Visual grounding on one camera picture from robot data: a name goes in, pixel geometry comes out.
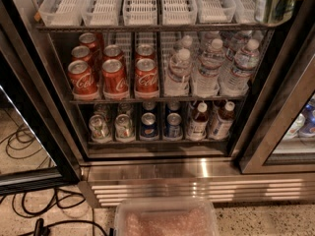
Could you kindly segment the closed right fridge door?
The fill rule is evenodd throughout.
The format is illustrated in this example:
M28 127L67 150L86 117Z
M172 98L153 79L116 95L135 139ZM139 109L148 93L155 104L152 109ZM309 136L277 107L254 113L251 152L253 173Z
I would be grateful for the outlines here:
M284 136L315 91L315 0L303 0L264 86L269 102L239 166L244 174L312 173L314 140Z

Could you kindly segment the second row right cola can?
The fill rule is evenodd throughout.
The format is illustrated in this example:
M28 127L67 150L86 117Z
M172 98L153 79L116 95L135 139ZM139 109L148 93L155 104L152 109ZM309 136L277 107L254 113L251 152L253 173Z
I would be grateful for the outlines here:
M144 58L149 58L149 59L154 60L156 57L156 52L152 46L148 44L140 44L136 48L135 57L137 60L144 59Z

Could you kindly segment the second row cola can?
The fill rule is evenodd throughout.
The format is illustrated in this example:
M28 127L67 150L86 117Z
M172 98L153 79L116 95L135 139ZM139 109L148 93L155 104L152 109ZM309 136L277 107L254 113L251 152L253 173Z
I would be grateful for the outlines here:
M72 49L71 51L72 60L82 60L88 63L90 67L95 64L93 54L88 47L85 45L79 45Z
M144 58L149 58L149 59L154 60L156 57L156 52L152 46L148 44L140 44L136 48L135 57L137 60L144 59Z
M107 61L109 59L116 59L119 60L121 63L125 62L123 50L115 44L107 45L104 48L102 58L104 61Z

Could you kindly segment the right blue pepsi can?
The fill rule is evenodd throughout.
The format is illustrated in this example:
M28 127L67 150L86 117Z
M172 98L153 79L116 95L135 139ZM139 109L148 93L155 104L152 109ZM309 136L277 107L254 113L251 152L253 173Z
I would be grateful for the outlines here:
M171 140L179 140L182 138L181 128L182 118L178 113L170 113L165 120L164 135Z

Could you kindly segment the blue pepsi can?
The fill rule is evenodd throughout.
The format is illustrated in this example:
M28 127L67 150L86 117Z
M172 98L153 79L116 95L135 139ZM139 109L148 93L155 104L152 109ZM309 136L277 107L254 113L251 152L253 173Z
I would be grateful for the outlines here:
M164 135L171 140L179 140L182 138L181 128L182 118L178 113L170 113L165 120Z
M158 124L156 115L148 112L141 117L140 137L145 140L153 140L158 136Z

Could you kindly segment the front middle cola can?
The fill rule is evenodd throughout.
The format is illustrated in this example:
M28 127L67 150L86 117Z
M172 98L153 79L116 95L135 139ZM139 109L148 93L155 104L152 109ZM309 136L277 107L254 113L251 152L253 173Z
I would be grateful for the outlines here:
M128 96L128 82L125 66L117 59L102 64L103 93L106 98L122 99Z

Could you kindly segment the left blue pepsi can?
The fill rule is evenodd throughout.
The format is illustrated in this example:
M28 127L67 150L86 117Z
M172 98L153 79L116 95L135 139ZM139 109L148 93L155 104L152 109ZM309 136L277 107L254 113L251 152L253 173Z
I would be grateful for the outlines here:
M148 112L141 117L140 137L145 140L153 140L158 136L158 124L156 115Z

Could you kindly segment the right silver green can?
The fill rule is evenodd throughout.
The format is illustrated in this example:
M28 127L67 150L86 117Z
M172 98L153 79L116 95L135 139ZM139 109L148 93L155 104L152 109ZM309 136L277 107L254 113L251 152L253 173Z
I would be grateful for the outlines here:
M135 140L132 120L127 114L119 114L115 119L115 138L119 142L127 143Z

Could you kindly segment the silver green can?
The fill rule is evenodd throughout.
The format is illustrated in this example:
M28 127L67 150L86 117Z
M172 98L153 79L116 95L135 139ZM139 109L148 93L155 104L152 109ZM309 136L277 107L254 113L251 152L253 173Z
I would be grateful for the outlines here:
M119 142L127 143L135 140L132 120L127 114L119 114L115 119L115 138Z
M102 115L93 115L89 120L91 138L97 143L107 143L111 141L111 132Z

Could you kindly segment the front right water bottle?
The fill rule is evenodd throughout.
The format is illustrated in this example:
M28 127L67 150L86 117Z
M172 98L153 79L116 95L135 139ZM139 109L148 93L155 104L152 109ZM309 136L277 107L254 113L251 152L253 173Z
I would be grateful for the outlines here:
M242 96L260 59L259 41L249 39L234 55L231 66L220 80L220 95Z

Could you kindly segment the front middle water bottle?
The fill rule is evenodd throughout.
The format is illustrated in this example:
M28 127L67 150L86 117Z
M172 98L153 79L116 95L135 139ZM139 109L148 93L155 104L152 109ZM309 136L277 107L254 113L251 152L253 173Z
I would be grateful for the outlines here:
M215 38L197 58L193 75L193 94L195 96L205 98L218 94L219 73L224 59L222 40Z

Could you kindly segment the front left water bottle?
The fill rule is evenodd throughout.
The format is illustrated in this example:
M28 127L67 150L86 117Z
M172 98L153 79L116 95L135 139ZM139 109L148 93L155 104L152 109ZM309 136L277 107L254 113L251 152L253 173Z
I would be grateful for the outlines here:
M182 48L172 55L165 71L164 94L187 96L192 72L192 59L188 49Z

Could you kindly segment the tea bottle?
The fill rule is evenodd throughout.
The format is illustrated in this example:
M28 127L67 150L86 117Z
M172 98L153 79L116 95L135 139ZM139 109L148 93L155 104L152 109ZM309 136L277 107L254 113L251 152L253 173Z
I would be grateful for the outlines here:
M221 107L214 116L210 130L209 138L214 140L223 140L228 136L229 129L235 118L235 104L228 101L224 107Z
M191 113L186 129L187 138L191 141L201 141L205 138L208 121L208 105L202 101Z

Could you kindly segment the left tea bottle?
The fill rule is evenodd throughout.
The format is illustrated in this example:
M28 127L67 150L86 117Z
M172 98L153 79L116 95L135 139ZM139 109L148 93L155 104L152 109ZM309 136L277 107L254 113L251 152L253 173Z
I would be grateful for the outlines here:
M186 129L187 138L191 141L201 141L205 138L208 121L208 105L202 101L191 113Z

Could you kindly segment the clear plastic bin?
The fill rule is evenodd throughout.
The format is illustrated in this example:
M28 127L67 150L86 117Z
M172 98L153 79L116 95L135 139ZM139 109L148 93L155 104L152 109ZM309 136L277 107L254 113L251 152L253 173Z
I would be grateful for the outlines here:
M213 204L197 197L140 198L116 209L114 236L220 236Z

